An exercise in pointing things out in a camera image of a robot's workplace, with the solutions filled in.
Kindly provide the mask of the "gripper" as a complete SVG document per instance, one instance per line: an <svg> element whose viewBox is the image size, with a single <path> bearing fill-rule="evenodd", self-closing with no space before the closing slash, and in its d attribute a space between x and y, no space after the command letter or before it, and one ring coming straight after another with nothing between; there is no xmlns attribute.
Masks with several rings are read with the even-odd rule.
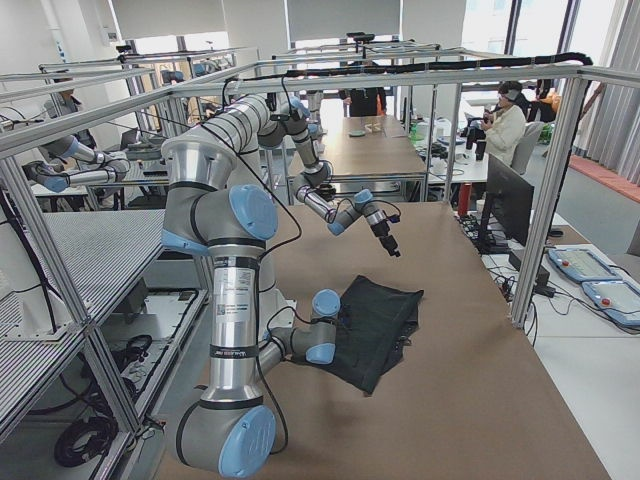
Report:
<svg viewBox="0 0 640 480"><path fill-rule="evenodd" d="M400 257L399 246L390 232L389 221L384 219L370 226L374 236L391 257Z"/></svg>

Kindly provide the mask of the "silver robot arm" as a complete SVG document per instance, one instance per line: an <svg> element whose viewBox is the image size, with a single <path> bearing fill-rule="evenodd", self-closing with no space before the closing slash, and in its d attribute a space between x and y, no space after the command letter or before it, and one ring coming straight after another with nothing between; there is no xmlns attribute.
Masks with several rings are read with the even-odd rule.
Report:
<svg viewBox="0 0 640 480"><path fill-rule="evenodd" d="M348 200L349 205L341 210L330 205L319 194L321 184L329 181L332 168L328 161L319 158L309 131L309 112L302 102L287 95L281 105L269 116L267 126L258 133L258 143L267 148L279 145L289 136L302 160L303 169L291 183L294 197L307 205L327 224L335 236L346 231L358 219L366 220L374 236L392 257L401 255L396 239L391 234L390 225L400 221L400 215L387 215L380 207L381 202L368 189L363 189Z"/></svg>
<svg viewBox="0 0 640 480"><path fill-rule="evenodd" d="M287 358L328 365L336 350L336 292L315 295L307 329L271 327L260 311L261 263L278 215L248 175L268 136L309 145L293 111L247 95L162 147L170 166L162 244L212 261L210 380L169 421L167 447L183 464L224 478L256 474L272 452L278 423L264 402L267 372Z"/></svg>

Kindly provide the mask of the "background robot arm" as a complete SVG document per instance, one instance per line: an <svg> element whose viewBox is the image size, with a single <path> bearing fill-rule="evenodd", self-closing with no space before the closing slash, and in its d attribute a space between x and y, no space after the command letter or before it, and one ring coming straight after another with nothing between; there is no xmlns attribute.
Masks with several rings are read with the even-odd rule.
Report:
<svg viewBox="0 0 640 480"><path fill-rule="evenodd" d="M64 169L46 161L32 161L22 166L26 178L52 192L81 185L105 185L121 182L130 165L122 154L97 151L79 142L73 135L63 136L40 146L54 160L71 160L76 168Z"/></svg>

